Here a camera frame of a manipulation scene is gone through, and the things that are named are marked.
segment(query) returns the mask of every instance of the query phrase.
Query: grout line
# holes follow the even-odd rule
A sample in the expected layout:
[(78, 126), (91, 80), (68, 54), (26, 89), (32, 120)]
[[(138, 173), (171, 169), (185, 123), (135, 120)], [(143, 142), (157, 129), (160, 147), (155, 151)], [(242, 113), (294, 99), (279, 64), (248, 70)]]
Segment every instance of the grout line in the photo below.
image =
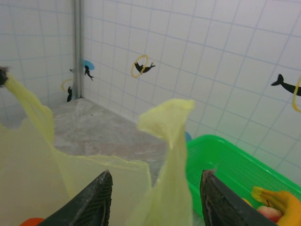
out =
[[(292, 28), (292, 30), (291, 30), (291, 32), (290, 32), (291, 34), (293, 33), (293, 31), (294, 31), (294, 29), (295, 29), (295, 27), (296, 27), (296, 25), (297, 25), (297, 23), (298, 23), (298, 19), (299, 19), (300, 16), (301, 16), (301, 10), (299, 11), (299, 15), (298, 15), (298, 17), (297, 17), (297, 19), (296, 19), (296, 21), (295, 21), (295, 24), (294, 24), (294, 26), (293, 26), (293, 28)], [(284, 47), (283, 47), (283, 49), (282, 49), (282, 51), (281, 51), (280, 57), (279, 57), (278, 60), (277, 60), (277, 64), (279, 63), (279, 61), (280, 61), (280, 59), (281, 59), (281, 56), (282, 56), (282, 54), (283, 54), (283, 52), (284, 52), (284, 50), (285, 50), (285, 48), (286, 48), (286, 46), (287, 46), (288, 41), (290, 40), (290, 38), (291, 38), (291, 36), (289, 36), (289, 37), (287, 38), (286, 43), (285, 43), (285, 45), (284, 45)], [(272, 76), (273, 76), (273, 74), (274, 74), (274, 72), (275, 72), (275, 70), (276, 70), (276, 67), (277, 67), (277, 66), (275, 65), (275, 66), (274, 66), (274, 69), (273, 69), (273, 72), (272, 72), (272, 74), (271, 74), (270, 77), (269, 77), (269, 81), (270, 81), (270, 79), (272, 78)], [(255, 109), (254, 109), (254, 111), (252, 112), (252, 115), (250, 116), (250, 118), (251, 118), (251, 117), (253, 116), (253, 114), (255, 113), (255, 110), (257, 109), (257, 106), (258, 106), (258, 104), (259, 104), (259, 102), (260, 102), (261, 99), (262, 99), (262, 96), (260, 96), (259, 101), (258, 101), (258, 103), (257, 103), (257, 105), (256, 105), (256, 107), (255, 107)], [(269, 128), (267, 134), (264, 136), (264, 138), (262, 139), (262, 141), (260, 142), (260, 144), (258, 145), (258, 147), (261, 146), (261, 144), (263, 143), (264, 139), (267, 137), (268, 133), (272, 130), (272, 128), (274, 127), (275, 123), (277, 122), (278, 118), (280, 117), (280, 115), (282, 114), (282, 112), (284, 111), (284, 109), (285, 109), (285, 107), (287, 106), (288, 103), (289, 103), (289, 102), (287, 102), (287, 103), (284, 105), (284, 107), (282, 108), (282, 110), (280, 111), (280, 113), (277, 115), (276, 119), (273, 121), (273, 123), (272, 123), (271, 127)]]
[[(117, 3), (120, 2), (118, 0), (111, 0), (111, 1), (112, 2), (117, 2)], [(126, 3), (126, 2), (123, 2), (123, 4), (130, 5), (130, 6), (137, 6), (137, 7), (146, 8), (146, 9), (153, 9), (153, 10), (161, 11), (161, 12), (174, 13), (174, 14), (179, 14), (179, 15), (183, 15), (183, 16), (191, 16), (191, 14), (173, 12), (172, 10), (164, 10), (164, 9), (159, 9), (159, 8), (150, 8), (150, 7), (135, 5), (135, 4)], [(203, 17), (203, 16), (194, 16), (194, 17), (199, 18), (199, 19), (204, 19), (204, 20), (212, 20), (214, 22), (220, 22), (220, 23), (223, 23), (223, 24), (232, 24), (232, 25), (235, 25), (235, 26), (242, 26), (242, 27), (245, 27), (245, 28), (253, 28), (254, 29), (254, 27), (251, 27), (251, 26), (248, 26), (248, 25), (237, 24), (237, 23), (232, 23), (232, 22), (226, 22), (226, 21), (222, 21), (222, 20), (216, 20), (216, 19), (213, 19), (212, 17), (211, 18), (209, 18), (209, 17)], [(257, 30), (264, 31), (264, 32), (271, 32), (271, 33), (275, 33), (275, 34), (288, 35), (287, 33), (276, 32), (276, 31), (262, 29), (262, 28), (257, 28)], [(292, 36), (293, 37), (297, 37), (297, 38), (301, 38), (300, 35), (299, 36), (298, 35), (292, 35)]]
[[(55, 9), (57, 11), (57, 1), (55, 0)], [(60, 28), (59, 28), (59, 22), (58, 22), (58, 12), (56, 12), (56, 25), (57, 25), (57, 33), (60, 36)], [(62, 82), (64, 81), (64, 77), (63, 77), (63, 55), (62, 55), (62, 42), (61, 42), (61, 38), (59, 39), (59, 45), (60, 45), (60, 58), (61, 58), (61, 73), (62, 73)]]
[[(244, 59), (243, 59), (241, 65), (240, 65), (238, 74), (237, 74), (236, 79), (235, 79), (235, 81), (234, 81), (234, 85), (236, 85), (236, 83), (237, 83), (237, 81), (238, 81), (239, 75), (240, 75), (241, 70), (242, 70), (242, 68), (243, 68), (243, 65), (244, 65), (244, 63), (245, 63), (247, 53), (248, 53), (248, 51), (249, 51), (249, 49), (250, 49), (250, 46), (251, 46), (251, 44), (252, 44), (252, 42), (253, 42), (253, 38), (254, 38), (254, 36), (255, 36), (257, 26), (258, 26), (258, 24), (259, 24), (259, 22), (260, 22), (260, 19), (261, 19), (261, 16), (262, 16), (263, 12), (264, 12), (264, 9), (265, 9), (266, 4), (267, 4), (267, 0), (265, 0), (265, 2), (264, 2), (264, 5), (263, 5), (262, 10), (261, 10), (261, 13), (260, 13), (260, 16), (259, 16), (259, 18), (258, 18), (258, 20), (257, 20), (256, 25), (255, 25), (253, 34), (252, 34), (251, 39), (250, 39), (250, 41), (249, 41), (248, 47), (247, 47), (247, 49), (246, 49), (246, 53), (245, 53)], [(223, 118), (224, 113), (225, 113), (225, 109), (227, 108), (227, 106), (228, 106), (228, 104), (229, 104), (229, 101), (230, 101), (230, 99), (231, 99), (231, 96), (232, 96), (233, 91), (234, 91), (234, 87), (232, 87), (232, 89), (231, 89), (229, 98), (228, 98), (228, 100), (227, 100), (227, 102), (226, 102), (226, 105), (225, 105), (224, 110), (223, 110), (223, 112), (222, 112), (221, 118), (220, 118), (219, 122), (217, 123), (217, 127), (220, 125), (220, 123), (221, 123), (221, 121), (222, 121), (222, 118)], [(249, 117), (248, 120), (251, 119), (252, 115), (254, 114), (254, 112), (255, 112), (255, 110), (256, 110), (256, 108), (257, 108), (257, 105), (256, 105), (256, 107), (254, 108), (254, 111), (253, 111), (253, 113), (251, 114), (251, 116)], [(241, 136), (243, 135), (245, 129), (247, 128), (247, 125), (248, 125), (248, 122), (246, 123), (245, 128), (243, 129), (242, 133), (240, 134), (237, 143), (240, 141)]]
[[(207, 99), (206, 102), (208, 102), (208, 100), (209, 100), (209, 98), (210, 98), (210, 95), (211, 95), (212, 90), (213, 90), (213, 85), (214, 85), (214, 83), (216, 82), (216, 78), (217, 78), (218, 72), (220, 71), (220, 67), (221, 67), (221, 63), (222, 63), (222, 58), (223, 58), (224, 53), (225, 53), (224, 50), (226, 49), (226, 46), (227, 46), (227, 44), (228, 44), (229, 36), (230, 36), (231, 30), (232, 30), (232, 27), (233, 27), (233, 22), (234, 22), (234, 20), (235, 20), (235, 18), (236, 18), (236, 15), (237, 15), (237, 12), (238, 12), (238, 8), (239, 8), (240, 3), (241, 3), (241, 0), (238, 2), (238, 5), (237, 5), (237, 7), (236, 7), (235, 14), (234, 14), (234, 17), (233, 17), (233, 19), (232, 19), (231, 27), (230, 27), (230, 29), (229, 29), (229, 33), (228, 33), (228, 35), (227, 35), (226, 42), (225, 42), (225, 44), (224, 44), (224, 46), (223, 46), (222, 55), (221, 55), (219, 64), (218, 64), (218, 66), (217, 66), (217, 70), (216, 70), (216, 73), (215, 73), (215, 75), (214, 75), (213, 83), (212, 83), (212, 85), (211, 85), (211, 88), (210, 88), (210, 91), (209, 91), (209, 95), (208, 95), (208, 99)], [(226, 109), (226, 106), (227, 106), (227, 104), (228, 104), (229, 99), (230, 99), (230, 97), (228, 98), (227, 103), (226, 103), (224, 109)], [(203, 120), (203, 117), (204, 117), (204, 115), (205, 115), (206, 108), (207, 108), (207, 105), (205, 106), (204, 113), (203, 113), (203, 115), (202, 115), (201, 121)], [(220, 125), (220, 123), (221, 123), (221, 121), (222, 121), (222, 117), (223, 117), (224, 112), (225, 112), (225, 111), (222, 112), (221, 118), (220, 118), (219, 122), (218, 122), (217, 125), (216, 125), (216, 129), (219, 127), (219, 125)]]
[(13, 6), (10, 4), (5, 4), (5, 3), (0, 3), (0, 6), (8, 6), (11, 8), (23, 8), (23, 9), (31, 9), (34, 11), (42, 11), (42, 12), (50, 12), (50, 13), (64, 13), (64, 14), (72, 14), (72, 12), (63, 12), (63, 11), (57, 11), (57, 8), (55, 8), (55, 11), (52, 10), (46, 10), (46, 9), (41, 9), (39, 6), (37, 8), (31, 8), (31, 7), (25, 7), (25, 6)]
[(181, 73), (181, 68), (183, 66), (185, 52), (186, 52), (186, 48), (187, 48), (187, 44), (188, 44), (188, 39), (189, 39), (190, 31), (191, 31), (191, 28), (192, 28), (193, 17), (195, 15), (196, 9), (197, 9), (197, 3), (198, 3), (198, 0), (196, 0), (195, 4), (194, 4), (194, 10), (193, 10), (193, 13), (192, 13), (192, 16), (191, 16), (191, 23), (190, 23), (190, 27), (189, 27), (188, 34), (187, 34), (187, 39), (185, 41), (185, 48), (184, 48), (184, 53), (183, 53), (183, 57), (182, 57), (181, 64), (180, 64), (180, 70), (178, 72), (177, 79), (176, 79), (175, 86), (174, 86), (174, 90), (173, 90), (173, 97), (174, 97), (175, 89), (177, 88), (177, 85), (178, 85), (178, 81), (179, 81), (179, 77), (180, 77), (180, 73)]
[[(132, 25), (132, 11), (133, 11), (133, 9), (132, 9), (133, 7), (131, 6), (131, 9), (130, 9), (130, 27), (131, 27), (131, 25)], [(128, 31), (128, 36), (129, 37), (131, 37), (131, 28), (129, 28), (129, 31)], [(129, 59), (129, 50), (130, 49), (130, 38), (128, 38), (128, 43), (127, 43), (127, 64), (126, 64), (126, 72), (121, 72), (121, 73), (123, 73), (124, 75), (126, 75), (126, 73), (127, 73), (127, 67), (128, 67), (128, 59)], [(123, 84), (123, 92), (124, 93), (126, 93), (126, 91), (125, 91), (125, 88), (126, 88), (126, 81), (127, 81), (127, 78), (125, 77), (125, 79), (124, 79), (124, 84)], [(122, 107), (124, 107), (124, 108), (126, 108), (125, 106), (124, 106), (124, 95), (122, 95), (122, 101), (121, 101), (121, 108)]]
[[(11, 35), (12, 33), (0, 33), (0, 35)], [(64, 34), (64, 35), (57, 35), (57, 34), (15, 34), (15, 36), (25, 36), (25, 37), (72, 37), (72, 35)]]
[[(206, 34), (206, 37), (205, 37), (205, 40), (204, 40), (204, 45), (206, 45), (206, 43), (207, 43), (207, 39), (208, 39), (208, 35), (209, 35), (209, 30), (210, 30), (210, 26), (211, 26), (211, 23), (212, 23), (213, 14), (214, 14), (214, 11), (215, 11), (215, 6), (216, 6), (216, 0), (214, 0), (214, 7), (213, 7), (213, 9), (212, 9), (211, 20), (209, 21), (209, 25), (208, 25), (208, 29), (207, 29), (207, 34)], [(198, 73), (199, 68), (200, 68), (200, 66), (201, 66), (201, 62), (202, 62), (202, 58), (203, 58), (204, 51), (205, 51), (205, 47), (203, 47), (203, 49), (202, 49), (202, 53), (201, 53), (201, 56), (200, 56), (200, 59), (199, 59), (199, 62), (198, 62), (197, 73)], [(194, 83), (196, 82), (196, 80), (197, 80), (197, 76), (194, 78), (194, 81), (193, 81), (193, 83), (192, 83), (193, 86), (194, 86)], [(193, 86), (192, 86), (192, 88), (191, 88), (191, 91), (190, 91), (190, 94), (189, 94), (189, 98), (191, 98)], [(201, 119), (200, 119), (200, 121), (199, 121), (198, 128), (197, 128), (195, 134), (193, 135), (194, 137), (195, 137), (196, 133), (197, 133), (198, 130), (199, 130), (199, 126), (200, 126), (201, 121), (203, 120), (203, 117), (204, 117), (204, 113), (205, 113), (205, 109), (206, 109), (206, 107), (207, 107), (207, 104), (208, 104), (208, 103), (206, 103), (206, 105), (205, 105), (205, 108), (204, 108), (202, 117), (201, 117)]]
[(166, 32), (165, 32), (165, 36), (164, 36), (164, 41), (163, 41), (163, 48), (162, 48), (160, 60), (158, 61), (159, 66), (158, 66), (158, 72), (157, 72), (157, 76), (156, 76), (156, 80), (155, 80), (155, 89), (154, 89), (154, 91), (152, 93), (152, 96), (151, 96), (151, 101), (152, 102), (153, 102), (153, 99), (154, 99), (154, 96), (155, 96), (155, 90), (156, 90), (156, 86), (157, 86), (157, 82), (158, 82), (159, 72), (160, 72), (160, 68), (161, 68), (161, 65), (162, 65), (162, 58), (163, 58), (163, 53), (164, 53), (164, 49), (165, 49), (165, 43), (166, 43), (166, 37), (167, 37), (168, 28), (169, 28), (170, 17), (171, 17), (171, 12), (169, 12), (167, 28), (166, 28)]
[(46, 47), (45, 47), (45, 39), (44, 39), (44, 32), (43, 32), (43, 27), (42, 27), (42, 18), (41, 18), (41, 12), (38, 11), (39, 14), (39, 21), (40, 21), (40, 29), (41, 29), (41, 34), (42, 34), (42, 42), (43, 42), (43, 49), (44, 49), (44, 60), (45, 60), (45, 66), (46, 66), (46, 80), (47, 80), (47, 94), (48, 94), (48, 106), (50, 106), (50, 91), (49, 91), (49, 79), (48, 79), (48, 70), (47, 70), (47, 62), (46, 62)]
[[(11, 6), (8, 6), (8, 9), (9, 9), (9, 15), (10, 15), (11, 20), (12, 20), (12, 27), (13, 27), (13, 31), (14, 31), (13, 36), (15, 38), (16, 46), (17, 46), (17, 49), (18, 49), (18, 56), (19, 56), (18, 60), (20, 61), (20, 65), (21, 65), (22, 78), (23, 78), (24, 86), (26, 87), (26, 79), (25, 79), (25, 75), (24, 75), (24, 67), (23, 67), (23, 63), (22, 63), (21, 55), (20, 55), (20, 46), (18, 44), (18, 40), (17, 40), (17, 37), (16, 37), (16, 28), (15, 28), (14, 20), (12, 19), (13, 17), (12, 17), (12, 12), (11, 12)], [(4, 109), (4, 112), (5, 112), (5, 115), (7, 117), (7, 120), (9, 121), (8, 112), (6, 111), (6, 109)]]
[[(71, 56), (72, 54), (63, 54), (63, 55), (54, 55), (54, 56), (46, 56), (46, 58), (48, 57), (67, 57), (67, 56)], [(41, 57), (27, 57), (27, 58), (21, 58), (19, 57), (18, 59), (6, 59), (6, 60), (1, 60), (1, 61), (19, 61), (19, 60), (37, 60), (40, 59)]]
[[(90, 14), (92, 15), (92, 8), (93, 8), (93, 1), (90, 1), (90, 4), (91, 4), (91, 7), (90, 7)], [(93, 19), (91, 19), (91, 35), (90, 35), (90, 37), (91, 37), (91, 39), (92, 39), (92, 35), (93, 35)], [(92, 42), (90, 42), (90, 58), (92, 59)], [(91, 78), (89, 78), (90, 80), (89, 80), (89, 98), (90, 98), (90, 92), (91, 92), (91, 84), (92, 84), (92, 80), (91, 80)]]
[[(146, 37), (146, 45), (145, 45), (145, 48), (144, 48), (144, 55), (146, 54), (146, 49), (147, 49), (147, 43), (148, 43), (148, 40), (149, 40), (149, 33), (150, 33), (150, 28), (151, 28), (151, 16), (152, 16), (152, 9), (150, 10), (150, 21), (149, 21), (149, 25), (148, 25), (148, 31), (147, 31), (147, 37)], [(141, 81), (141, 76), (138, 77), (138, 83), (137, 83), (137, 90), (136, 90), (136, 97), (138, 96), (138, 90), (139, 90), (139, 84), (140, 84), (140, 81)], [(134, 109), (136, 108), (136, 104), (137, 104), (137, 98), (135, 98), (135, 102), (134, 102)]]
[[(116, 4), (116, 17), (115, 20), (117, 21), (117, 4)], [(110, 102), (111, 102), (111, 96), (112, 96), (112, 86), (113, 86), (113, 74), (114, 74), (114, 62), (115, 62), (115, 52), (116, 52), (116, 30), (117, 30), (117, 25), (115, 24), (115, 37), (114, 37), (114, 52), (113, 52), (113, 68), (112, 68), (112, 74), (111, 74), (111, 90), (110, 90), (110, 95), (109, 95), (109, 107), (110, 108)]]

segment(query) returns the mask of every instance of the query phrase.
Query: yellow plastic bag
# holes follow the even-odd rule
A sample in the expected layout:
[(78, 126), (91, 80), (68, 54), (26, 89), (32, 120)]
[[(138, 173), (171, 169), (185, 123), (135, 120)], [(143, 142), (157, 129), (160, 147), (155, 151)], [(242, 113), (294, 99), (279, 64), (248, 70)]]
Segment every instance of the yellow plastic bag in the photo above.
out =
[(137, 205), (126, 226), (192, 225), (184, 126), (193, 107), (192, 100), (172, 99), (140, 116), (138, 129), (165, 140), (168, 152), (156, 185)]
[(28, 118), (19, 129), (0, 124), (0, 225), (17, 226), (28, 218), (47, 218), (104, 170), (113, 177), (110, 226), (122, 226), (151, 188), (150, 171), (142, 161), (116, 156), (68, 156), (53, 147), (54, 120), (9, 74), (6, 88)]

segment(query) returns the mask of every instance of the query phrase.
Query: white tiled wall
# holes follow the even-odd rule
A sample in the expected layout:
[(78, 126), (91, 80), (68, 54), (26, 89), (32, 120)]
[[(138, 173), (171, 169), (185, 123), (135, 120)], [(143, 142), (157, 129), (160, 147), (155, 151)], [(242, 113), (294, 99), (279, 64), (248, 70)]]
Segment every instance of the white tiled wall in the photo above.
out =
[[(195, 99), (193, 137), (224, 137), (301, 185), (301, 113), (271, 86), (301, 75), (300, 15), (298, 0), (87, 0), (85, 97), (131, 120)], [(136, 79), (143, 54), (156, 67)]]
[[(72, 78), (72, 0), (0, 0), (0, 66), (43, 104), (67, 102), (61, 84)], [(0, 89), (0, 121), (16, 121), (24, 111), (15, 97)]]

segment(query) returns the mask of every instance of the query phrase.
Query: red apple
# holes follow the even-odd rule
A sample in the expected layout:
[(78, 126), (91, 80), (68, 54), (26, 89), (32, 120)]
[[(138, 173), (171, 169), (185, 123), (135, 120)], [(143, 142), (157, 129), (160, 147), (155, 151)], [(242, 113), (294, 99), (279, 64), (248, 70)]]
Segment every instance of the red apple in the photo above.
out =
[(282, 217), (282, 213), (280, 211), (269, 206), (260, 206), (257, 211), (274, 223), (277, 223)]

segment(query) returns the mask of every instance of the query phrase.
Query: green plastic basket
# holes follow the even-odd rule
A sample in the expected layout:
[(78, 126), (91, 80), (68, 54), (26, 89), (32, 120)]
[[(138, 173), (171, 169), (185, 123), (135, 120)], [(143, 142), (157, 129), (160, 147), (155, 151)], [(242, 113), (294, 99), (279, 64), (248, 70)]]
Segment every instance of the green plastic basket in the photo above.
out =
[(203, 214), (199, 187), (203, 170), (216, 169), (216, 176), (255, 208), (261, 204), (251, 197), (253, 186), (271, 191), (289, 191), (301, 200), (301, 187), (221, 137), (200, 136), (189, 141), (187, 148), (187, 181), (192, 194), (193, 209), (201, 217)]

